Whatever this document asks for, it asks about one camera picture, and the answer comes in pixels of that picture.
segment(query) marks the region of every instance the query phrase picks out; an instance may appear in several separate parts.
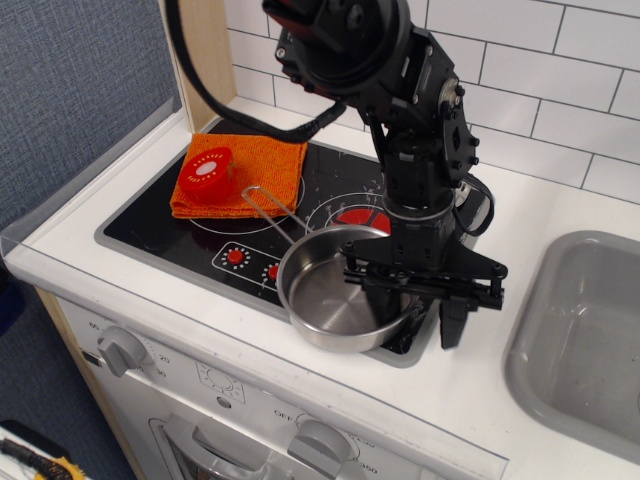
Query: orange cloth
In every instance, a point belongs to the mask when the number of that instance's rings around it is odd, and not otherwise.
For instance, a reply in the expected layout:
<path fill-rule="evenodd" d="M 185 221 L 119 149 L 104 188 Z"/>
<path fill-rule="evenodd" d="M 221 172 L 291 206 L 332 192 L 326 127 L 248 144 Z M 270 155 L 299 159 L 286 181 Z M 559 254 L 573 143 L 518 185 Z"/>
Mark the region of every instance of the orange cloth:
<path fill-rule="evenodd" d="M 257 135 L 204 134 L 193 135 L 184 165 L 202 152 L 228 147 L 233 154 L 233 187 L 229 196 L 215 204 L 203 204 L 186 195 L 176 184 L 171 197 L 175 218 L 255 218 L 260 214 L 241 196 L 242 191 L 259 185 L 295 212 L 302 164 L 307 144 L 290 144 Z M 251 199 L 270 217 L 285 213 L 260 193 Z"/>

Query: toy tomato slice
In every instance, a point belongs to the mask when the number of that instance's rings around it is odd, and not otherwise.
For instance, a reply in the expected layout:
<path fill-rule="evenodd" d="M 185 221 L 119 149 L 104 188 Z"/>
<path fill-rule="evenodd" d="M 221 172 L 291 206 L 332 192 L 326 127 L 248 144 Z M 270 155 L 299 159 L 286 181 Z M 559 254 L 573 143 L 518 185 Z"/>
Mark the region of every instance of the toy tomato slice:
<path fill-rule="evenodd" d="M 201 203 L 219 202 L 231 193 L 234 166 L 228 148 L 207 150 L 182 167 L 178 186 Z"/>

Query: metal pot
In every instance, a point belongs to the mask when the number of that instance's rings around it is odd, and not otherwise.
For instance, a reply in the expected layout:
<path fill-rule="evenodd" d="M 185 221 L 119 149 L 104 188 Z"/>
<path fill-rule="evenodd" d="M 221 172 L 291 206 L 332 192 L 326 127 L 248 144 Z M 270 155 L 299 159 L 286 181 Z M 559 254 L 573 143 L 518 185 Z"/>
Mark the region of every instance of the metal pot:
<path fill-rule="evenodd" d="M 268 192 L 258 187 L 252 189 L 261 190 L 305 226 Z M 243 193 L 245 200 L 260 211 L 246 193 Z M 402 295 L 400 312 L 385 318 L 374 311 L 360 285 L 345 283 L 346 259 L 340 253 L 341 245 L 347 241 L 384 237 L 384 232 L 364 225 L 337 225 L 293 242 L 275 222 L 273 225 L 292 243 L 278 267 L 278 296 L 291 324 L 304 339 L 334 352 L 364 352 L 398 333 L 417 297 Z"/>

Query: stove knob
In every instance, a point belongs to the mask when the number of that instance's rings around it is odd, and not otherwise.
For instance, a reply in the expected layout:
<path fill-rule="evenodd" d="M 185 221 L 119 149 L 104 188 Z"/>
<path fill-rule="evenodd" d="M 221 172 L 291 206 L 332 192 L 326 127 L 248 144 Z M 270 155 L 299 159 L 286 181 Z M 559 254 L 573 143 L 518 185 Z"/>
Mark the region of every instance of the stove knob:
<path fill-rule="evenodd" d="M 137 368 L 147 356 L 144 345 L 120 327 L 107 328 L 98 339 L 98 351 L 116 377 L 130 368 Z"/>
<path fill-rule="evenodd" d="M 227 254 L 227 260 L 229 260 L 229 263 L 231 265 L 240 265 L 242 262 L 244 262 L 244 259 L 245 259 L 244 253 L 238 250 L 237 248 L 235 250 L 231 250 Z"/>
<path fill-rule="evenodd" d="M 352 454 L 346 438 L 315 420 L 302 424 L 287 452 L 327 478 L 336 478 Z"/>
<path fill-rule="evenodd" d="M 267 276 L 275 282 L 278 278 L 278 265 L 270 266 L 269 270 L 267 270 Z"/>

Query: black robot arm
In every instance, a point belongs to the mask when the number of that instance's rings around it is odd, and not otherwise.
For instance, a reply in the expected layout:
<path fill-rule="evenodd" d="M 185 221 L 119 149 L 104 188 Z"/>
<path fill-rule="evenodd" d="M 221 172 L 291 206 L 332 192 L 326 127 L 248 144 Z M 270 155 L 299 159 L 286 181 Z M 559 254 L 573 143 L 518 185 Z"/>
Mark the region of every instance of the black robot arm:
<path fill-rule="evenodd" d="M 440 300 L 442 346 L 456 346 L 468 312 L 502 307 L 507 268 L 454 235 L 463 182 L 491 203 L 478 231 L 461 226 L 468 233 L 486 230 L 493 198 L 469 173 L 479 141 L 453 62 L 411 24 L 406 0 L 266 0 L 263 9 L 283 26 L 283 72 L 307 92 L 354 107 L 371 127 L 391 235 L 343 246 L 348 281 L 382 304 L 399 292 Z"/>

